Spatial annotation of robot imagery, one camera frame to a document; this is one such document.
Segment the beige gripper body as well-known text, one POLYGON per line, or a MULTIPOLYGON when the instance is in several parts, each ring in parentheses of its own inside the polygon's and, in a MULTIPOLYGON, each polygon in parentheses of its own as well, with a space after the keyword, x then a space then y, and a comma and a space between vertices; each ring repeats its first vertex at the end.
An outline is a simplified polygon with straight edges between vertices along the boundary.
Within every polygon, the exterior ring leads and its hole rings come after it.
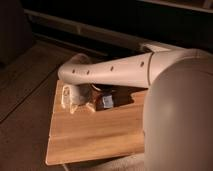
POLYGON ((90 100, 91 86, 89 84, 71 85, 70 101, 76 105, 83 105, 90 100))

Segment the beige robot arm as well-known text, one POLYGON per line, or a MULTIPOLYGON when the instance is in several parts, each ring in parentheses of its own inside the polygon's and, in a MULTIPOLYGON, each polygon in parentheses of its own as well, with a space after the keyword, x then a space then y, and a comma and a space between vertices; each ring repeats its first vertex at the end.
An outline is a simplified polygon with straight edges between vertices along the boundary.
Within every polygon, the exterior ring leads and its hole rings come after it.
POLYGON ((213 171, 213 54, 183 49, 96 64, 79 54, 58 76, 77 104, 89 83, 146 88, 144 169, 213 171))

